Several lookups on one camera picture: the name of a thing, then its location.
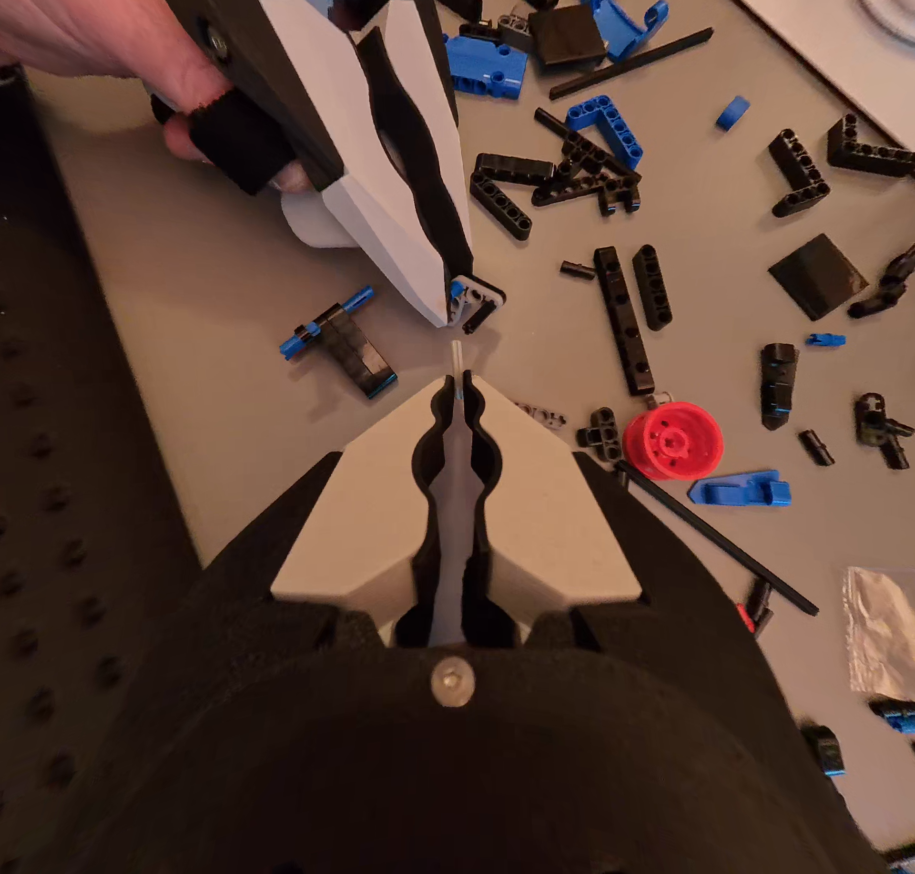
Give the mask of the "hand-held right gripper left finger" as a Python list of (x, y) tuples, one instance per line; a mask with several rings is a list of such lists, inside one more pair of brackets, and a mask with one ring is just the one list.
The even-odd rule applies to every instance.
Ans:
[(445, 464), (454, 379), (437, 379), (342, 451), (271, 585), (281, 601), (332, 605), (429, 642), (440, 579), (430, 486)]

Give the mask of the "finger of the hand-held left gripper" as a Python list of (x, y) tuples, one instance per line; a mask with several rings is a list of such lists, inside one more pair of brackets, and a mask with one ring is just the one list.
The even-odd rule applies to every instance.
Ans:
[(287, 195), (294, 234), (316, 248), (358, 247), (437, 328), (448, 325), (449, 277), (426, 236), (399, 158), (379, 133), (364, 67), (364, 29), (345, 33), (308, 0), (260, 0), (313, 103), (342, 174), (314, 195)]
[(420, 223), (449, 277), (472, 275), (458, 124), (417, 4), (390, 0), (364, 29), (376, 128), (399, 158)]

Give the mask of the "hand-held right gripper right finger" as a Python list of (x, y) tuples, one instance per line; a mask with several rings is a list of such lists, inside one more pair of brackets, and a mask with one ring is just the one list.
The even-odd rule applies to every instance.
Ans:
[(482, 490), (463, 574), (463, 634), (511, 648), (546, 613), (633, 603), (641, 583), (571, 449), (471, 372), (470, 464)]

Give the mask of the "blue frame panel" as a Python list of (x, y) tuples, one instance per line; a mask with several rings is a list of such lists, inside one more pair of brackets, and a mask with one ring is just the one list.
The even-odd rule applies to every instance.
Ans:
[(469, 36), (444, 36), (453, 89), (478, 96), (516, 101), (528, 55), (508, 44)]
[(580, 0), (592, 11), (594, 22), (606, 45), (608, 59), (618, 63), (650, 41), (669, 16), (667, 0), (659, 0), (648, 10), (643, 24), (631, 19), (615, 0)]

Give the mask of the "small black blue brick assembly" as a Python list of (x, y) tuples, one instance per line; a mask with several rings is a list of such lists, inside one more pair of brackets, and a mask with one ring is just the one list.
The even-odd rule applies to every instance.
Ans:
[(286, 361), (321, 346), (354, 384), (372, 399), (395, 384), (397, 374), (352, 319), (374, 296), (366, 285), (342, 304), (334, 304), (312, 321), (295, 328), (279, 351)]

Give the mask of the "light grey short beam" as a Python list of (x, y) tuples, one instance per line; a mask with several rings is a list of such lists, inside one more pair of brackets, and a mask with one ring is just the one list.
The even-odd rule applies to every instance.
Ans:
[(507, 300), (506, 294), (497, 286), (463, 275), (451, 281), (447, 294), (448, 325), (451, 327), (462, 328), (467, 318), (486, 300), (494, 301), (498, 309), (502, 308)]

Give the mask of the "person's left hand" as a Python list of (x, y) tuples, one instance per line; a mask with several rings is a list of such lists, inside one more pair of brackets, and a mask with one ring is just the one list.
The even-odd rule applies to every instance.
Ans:
[(1, 0), (2, 66), (141, 79), (173, 112), (169, 151), (207, 161), (246, 193), (310, 182), (280, 127), (235, 90), (166, 0)]

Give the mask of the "black angled beam flat plate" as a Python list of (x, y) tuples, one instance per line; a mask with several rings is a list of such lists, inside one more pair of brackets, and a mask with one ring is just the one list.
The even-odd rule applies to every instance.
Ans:
[(469, 193), (509, 235), (529, 239), (531, 217), (499, 187), (501, 183), (545, 186), (552, 181), (556, 164), (516, 156), (480, 153), (470, 177)]

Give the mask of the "red wheel rim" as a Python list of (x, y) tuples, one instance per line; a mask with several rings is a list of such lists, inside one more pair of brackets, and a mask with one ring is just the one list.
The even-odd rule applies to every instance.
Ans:
[(623, 459), (651, 480), (693, 482), (718, 467), (725, 442), (708, 411), (674, 401), (632, 420), (623, 433), (622, 450)]

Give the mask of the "black long axle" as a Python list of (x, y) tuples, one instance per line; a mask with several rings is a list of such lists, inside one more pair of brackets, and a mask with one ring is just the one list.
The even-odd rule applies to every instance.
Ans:
[(819, 615), (820, 609), (817, 605), (785, 582), (781, 577), (777, 576), (772, 570), (763, 566), (760, 561), (746, 553), (742, 548), (718, 532), (712, 525), (691, 512), (685, 505), (648, 479), (637, 468), (632, 466), (632, 464), (625, 460), (619, 460), (616, 463), (615, 469), (622, 475), (628, 477), (631, 482), (635, 483), (641, 490), (646, 492), (655, 501), (659, 502), (666, 510), (692, 527), (696, 532), (702, 535), (705, 540), (746, 568), (756, 579), (768, 584), (772, 591), (780, 594), (801, 612), (811, 617), (817, 617)]
[(611, 79), (659, 63), (668, 57), (677, 56), (694, 47), (706, 44), (711, 40), (714, 33), (715, 29), (710, 26), (685, 35), (669, 44), (643, 51), (619, 62), (610, 63), (606, 67), (601, 67), (587, 74), (579, 75), (574, 79), (566, 80), (565, 82), (553, 86), (548, 92), (548, 98), (550, 101), (555, 102)]

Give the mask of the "black square tile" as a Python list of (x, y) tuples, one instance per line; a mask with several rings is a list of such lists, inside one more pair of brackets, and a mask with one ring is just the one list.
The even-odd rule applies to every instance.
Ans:
[(812, 322), (823, 319), (869, 286), (863, 274), (824, 233), (773, 264), (768, 273)]
[(533, 52), (544, 70), (600, 63), (607, 48), (588, 5), (578, 4), (531, 13), (528, 24)]

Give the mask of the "blue angled beam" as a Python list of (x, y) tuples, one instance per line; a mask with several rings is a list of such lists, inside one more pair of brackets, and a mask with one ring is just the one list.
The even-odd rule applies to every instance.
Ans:
[(636, 170), (644, 156), (641, 144), (607, 95), (597, 95), (570, 107), (566, 126), (574, 132), (596, 127), (614, 157), (629, 169)]

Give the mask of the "black short straight beam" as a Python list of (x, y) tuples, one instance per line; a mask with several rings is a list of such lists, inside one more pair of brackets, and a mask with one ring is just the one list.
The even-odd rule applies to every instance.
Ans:
[(661, 273), (657, 251), (644, 244), (632, 259), (642, 308), (649, 330), (659, 332), (672, 321), (669, 296)]

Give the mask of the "black forked connector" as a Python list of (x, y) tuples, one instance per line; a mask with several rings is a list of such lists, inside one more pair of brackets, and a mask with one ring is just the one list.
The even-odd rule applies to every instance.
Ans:
[(854, 402), (855, 434), (859, 444), (877, 449), (892, 470), (909, 469), (902, 441), (913, 437), (914, 428), (888, 416), (883, 395), (870, 391)]

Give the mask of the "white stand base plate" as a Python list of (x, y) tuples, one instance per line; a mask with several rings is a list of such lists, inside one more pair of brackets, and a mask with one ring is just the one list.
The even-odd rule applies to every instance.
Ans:
[(914, 0), (739, 0), (891, 140), (914, 145)]

